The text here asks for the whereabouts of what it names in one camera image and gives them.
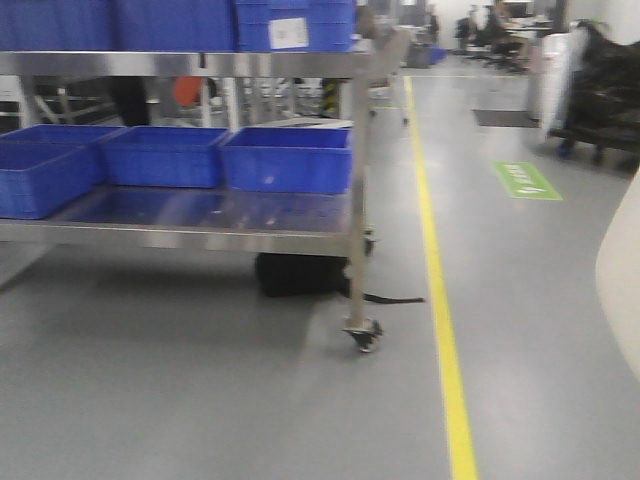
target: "orange object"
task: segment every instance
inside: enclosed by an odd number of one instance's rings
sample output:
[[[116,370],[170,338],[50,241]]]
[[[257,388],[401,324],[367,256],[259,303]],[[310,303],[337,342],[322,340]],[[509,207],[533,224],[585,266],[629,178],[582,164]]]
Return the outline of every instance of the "orange object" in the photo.
[[[183,107],[192,107],[200,98],[202,77],[178,77],[173,87],[173,97]]]

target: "blue bin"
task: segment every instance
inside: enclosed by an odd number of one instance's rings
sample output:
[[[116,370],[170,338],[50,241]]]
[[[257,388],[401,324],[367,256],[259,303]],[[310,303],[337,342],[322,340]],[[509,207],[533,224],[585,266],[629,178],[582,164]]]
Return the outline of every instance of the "blue bin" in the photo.
[[[353,45],[353,0],[235,2],[240,51],[347,52]]]
[[[102,148],[115,185],[212,188],[220,184],[224,128],[134,127]]]
[[[92,188],[87,149],[69,145],[0,145],[0,217],[36,219]]]
[[[121,127],[95,127],[88,125],[35,125],[0,136],[0,143],[61,144],[88,147],[87,160],[92,169],[94,184],[106,180],[106,166],[100,144],[123,130]]]
[[[0,0],[0,50],[114,50],[112,0]]]
[[[232,190],[340,194],[350,186],[348,130],[245,128],[220,151]]]
[[[232,0],[117,0],[123,50],[233,52]]]

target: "white wall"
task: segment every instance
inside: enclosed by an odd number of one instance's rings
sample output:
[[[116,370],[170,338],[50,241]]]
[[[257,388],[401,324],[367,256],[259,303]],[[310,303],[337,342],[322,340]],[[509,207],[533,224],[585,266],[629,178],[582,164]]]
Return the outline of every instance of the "white wall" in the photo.
[[[611,26],[610,37],[618,43],[640,41],[640,5],[638,0],[608,0],[602,20]]]

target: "yellow floor line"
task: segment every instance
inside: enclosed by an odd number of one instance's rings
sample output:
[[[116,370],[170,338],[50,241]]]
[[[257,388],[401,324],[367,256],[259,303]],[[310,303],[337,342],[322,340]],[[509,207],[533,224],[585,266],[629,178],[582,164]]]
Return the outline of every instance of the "yellow floor line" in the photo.
[[[411,77],[404,79],[409,110],[411,142],[416,163],[420,210],[426,248],[427,275],[431,290],[431,309],[435,325],[445,423],[449,441],[452,480],[478,480],[478,468],[464,396],[462,374],[456,347],[451,309],[444,281],[440,246],[434,218],[424,148],[420,140]]]

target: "floor marking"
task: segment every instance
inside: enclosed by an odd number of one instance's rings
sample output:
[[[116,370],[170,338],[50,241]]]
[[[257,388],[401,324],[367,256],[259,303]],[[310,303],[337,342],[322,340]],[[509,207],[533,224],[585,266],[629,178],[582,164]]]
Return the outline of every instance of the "floor marking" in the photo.
[[[494,162],[504,189],[512,198],[562,200],[545,176],[529,162]]]
[[[444,401],[445,423],[449,441],[451,480],[478,480],[478,467],[471,437],[469,414],[464,396],[462,374],[456,347],[451,309],[444,281],[438,233],[429,191],[424,149],[418,130],[418,115],[411,77],[404,78],[409,110],[409,125],[416,164],[420,211],[426,250],[427,276],[431,291],[440,381]]]

